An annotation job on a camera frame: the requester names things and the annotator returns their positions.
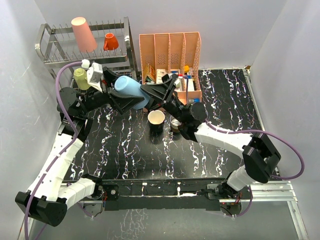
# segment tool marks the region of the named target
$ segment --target wall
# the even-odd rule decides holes
[[[0,238],[11,240],[24,215],[16,194],[28,188],[47,159],[59,115],[54,80],[35,52],[45,19],[33,0],[0,5]]]
[[[267,130],[298,148],[305,172],[293,187],[311,240],[319,239],[320,2],[288,1],[251,68],[251,81]],[[283,145],[284,176],[296,174],[297,157]]]
[[[82,16],[118,22],[129,17],[137,64],[139,34],[200,32],[200,68],[252,65],[286,0],[35,0],[50,25]]]

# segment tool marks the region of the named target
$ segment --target black mug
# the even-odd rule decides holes
[[[160,110],[154,110],[148,114],[148,122],[152,133],[161,133],[165,125],[165,114]]]

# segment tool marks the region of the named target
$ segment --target red mug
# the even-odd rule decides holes
[[[104,36],[103,50],[115,50],[119,47],[118,40],[113,33],[107,33]]]

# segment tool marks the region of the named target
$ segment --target black marble table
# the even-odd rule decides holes
[[[202,102],[214,125],[231,130],[261,129],[242,69],[200,70]],[[70,166],[66,181],[89,173],[103,179],[227,177],[243,164],[231,152],[185,140],[170,130],[150,135],[147,113],[120,115],[110,107],[92,111],[91,133]]]

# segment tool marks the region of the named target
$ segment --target light blue cup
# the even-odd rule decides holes
[[[121,76],[115,81],[114,89],[124,95],[144,97],[142,102],[133,107],[134,109],[142,109],[148,104],[150,97],[140,89],[140,86],[141,84],[131,77]]]

